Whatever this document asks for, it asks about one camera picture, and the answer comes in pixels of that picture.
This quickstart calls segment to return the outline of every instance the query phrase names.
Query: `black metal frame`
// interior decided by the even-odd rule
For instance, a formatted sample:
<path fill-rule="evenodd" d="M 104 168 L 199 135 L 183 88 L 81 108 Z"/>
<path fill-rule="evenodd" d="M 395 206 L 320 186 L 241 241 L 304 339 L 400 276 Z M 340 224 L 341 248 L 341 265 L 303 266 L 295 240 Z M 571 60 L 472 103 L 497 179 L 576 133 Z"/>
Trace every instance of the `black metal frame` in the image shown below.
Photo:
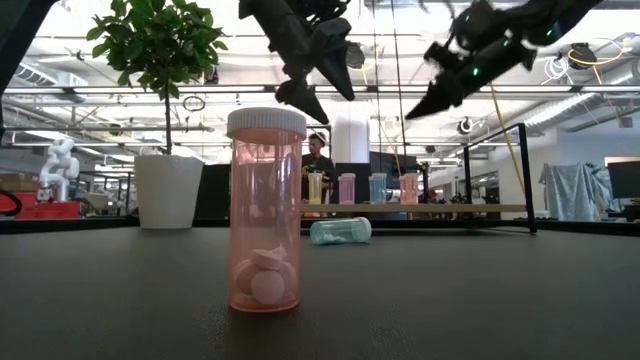
<path fill-rule="evenodd" d="M 518 123 L 511 125 L 500 132 L 497 132 L 493 135 L 489 135 L 483 139 L 480 139 L 471 144 L 467 144 L 464 147 L 463 151 L 463 161 L 464 161 L 464 180 L 465 180 L 465 191 L 466 191 L 466 201 L 467 204 L 472 203 L 471 199 L 471 157 L 470 152 L 471 148 L 485 143 L 488 140 L 494 139 L 499 136 L 503 136 L 512 130 L 518 130 L 518 141 L 520 142 L 520 160 L 522 161 L 522 177 L 524 181 L 524 198 L 525 198 L 525 206 L 527 208 L 527 225 L 529 227 L 529 232 L 531 234 L 535 234 L 537 232 L 536 227 L 536 216 L 533 209 L 533 192 L 531 190 L 531 169 L 529 168 L 529 147 L 527 145 L 527 127 L 524 123 Z"/>

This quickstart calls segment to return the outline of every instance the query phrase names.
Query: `computer monitor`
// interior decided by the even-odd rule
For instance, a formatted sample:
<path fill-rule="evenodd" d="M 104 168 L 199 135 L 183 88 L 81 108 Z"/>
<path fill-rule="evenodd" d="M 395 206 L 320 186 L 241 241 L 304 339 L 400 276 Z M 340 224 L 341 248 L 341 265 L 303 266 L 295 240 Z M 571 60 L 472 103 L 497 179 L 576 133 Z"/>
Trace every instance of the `computer monitor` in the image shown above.
<path fill-rule="evenodd" d="M 610 163 L 608 169 L 614 198 L 640 197 L 640 161 Z"/>

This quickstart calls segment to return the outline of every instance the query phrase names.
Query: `potted plant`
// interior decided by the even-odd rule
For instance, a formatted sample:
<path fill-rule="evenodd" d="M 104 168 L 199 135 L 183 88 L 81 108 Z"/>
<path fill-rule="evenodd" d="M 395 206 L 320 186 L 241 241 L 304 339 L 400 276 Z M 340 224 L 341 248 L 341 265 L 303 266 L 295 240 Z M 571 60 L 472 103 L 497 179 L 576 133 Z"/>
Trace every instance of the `potted plant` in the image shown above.
<path fill-rule="evenodd" d="M 222 28 L 213 27 L 211 10 L 185 0 L 112 0 L 109 16 L 95 16 L 87 40 L 101 39 L 93 57 L 106 55 L 122 72 L 120 86 L 131 87 L 139 75 L 142 88 L 158 94 L 165 105 L 165 155 L 135 159 L 140 225 L 143 228 L 189 228 L 193 221 L 202 162 L 172 156 L 171 97 L 176 84 L 199 80 L 218 64 Z"/>

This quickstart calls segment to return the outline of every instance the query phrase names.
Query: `white robot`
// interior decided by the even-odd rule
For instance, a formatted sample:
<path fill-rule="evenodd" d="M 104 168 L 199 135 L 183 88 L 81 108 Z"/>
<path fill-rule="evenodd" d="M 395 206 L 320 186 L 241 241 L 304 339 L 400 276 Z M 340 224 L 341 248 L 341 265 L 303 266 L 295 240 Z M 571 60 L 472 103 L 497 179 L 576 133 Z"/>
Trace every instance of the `white robot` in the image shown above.
<path fill-rule="evenodd" d="M 55 140 L 47 150 L 49 158 L 47 163 L 40 170 L 39 183 L 43 189 L 50 189 L 52 185 L 58 188 L 56 200 L 66 202 L 69 200 L 69 179 L 75 179 L 80 173 L 80 163 L 78 159 L 71 157 L 71 149 L 75 146 L 73 140 Z M 57 168 L 55 174 L 49 173 L 53 168 Z"/>

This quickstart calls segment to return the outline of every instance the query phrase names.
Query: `black t-shirt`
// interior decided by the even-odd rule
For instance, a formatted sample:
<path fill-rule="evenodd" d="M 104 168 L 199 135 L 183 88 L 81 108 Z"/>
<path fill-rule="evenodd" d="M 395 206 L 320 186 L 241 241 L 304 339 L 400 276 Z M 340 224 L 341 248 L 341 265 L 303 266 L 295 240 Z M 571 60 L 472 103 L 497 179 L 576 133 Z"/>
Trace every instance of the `black t-shirt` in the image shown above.
<path fill-rule="evenodd" d="M 310 173 L 322 174 L 322 181 L 333 183 L 335 181 L 336 169 L 331 159 L 320 155 L 313 158 L 311 154 L 302 156 L 302 198 L 309 199 L 309 177 Z M 327 190 L 322 190 L 322 201 L 326 198 Z"/>

